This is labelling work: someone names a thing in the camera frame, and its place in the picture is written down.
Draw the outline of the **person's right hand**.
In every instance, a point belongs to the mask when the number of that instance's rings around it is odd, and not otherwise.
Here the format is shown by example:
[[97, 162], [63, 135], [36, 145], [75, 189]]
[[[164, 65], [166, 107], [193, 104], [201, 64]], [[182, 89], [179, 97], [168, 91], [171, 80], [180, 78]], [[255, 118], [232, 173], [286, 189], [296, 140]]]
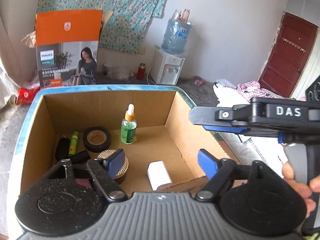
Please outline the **person's right hand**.
[[306, 218], [316, 208], [316, 202], [311, 199], [312, 193], [319, 193], [320, 191], [320, 177], [317, 176], [310, 181], [309, 185], [298, 183], [295, 180], [295, 173], [289, 162], [287, 161], [282, 168], [284, 180], [304, 199], [307, 207]]

